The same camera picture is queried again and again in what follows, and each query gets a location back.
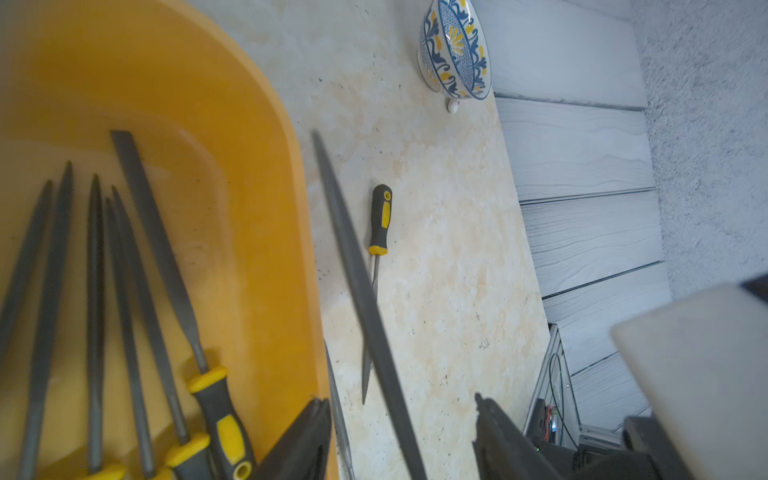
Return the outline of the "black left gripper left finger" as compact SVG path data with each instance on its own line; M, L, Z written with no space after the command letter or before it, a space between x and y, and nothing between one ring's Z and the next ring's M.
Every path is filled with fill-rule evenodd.
M252 479L324 479L332 429L328 399L314 398L258 465Z

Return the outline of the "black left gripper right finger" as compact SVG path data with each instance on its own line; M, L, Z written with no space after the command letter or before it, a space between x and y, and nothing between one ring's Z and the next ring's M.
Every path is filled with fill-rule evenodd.
M476 393L475 401L472 445L480 479L563 479L493 399Z

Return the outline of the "file tool black yellow handle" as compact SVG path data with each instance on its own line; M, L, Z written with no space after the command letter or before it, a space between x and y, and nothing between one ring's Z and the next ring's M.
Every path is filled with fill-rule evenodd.
M100 178L91 180L86 245L86 367L88 387L87 473L85 479L123 479L126 469L106 464L103 445L105 379L104 233Z

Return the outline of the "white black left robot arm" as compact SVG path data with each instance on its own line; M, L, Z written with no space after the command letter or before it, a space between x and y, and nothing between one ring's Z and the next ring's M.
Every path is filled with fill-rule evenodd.
M613 327L653 410L624 449L566 477L499 405L476 394L480 479L767 479L767 274ZM311 400L252 479L323 479L331 405Z

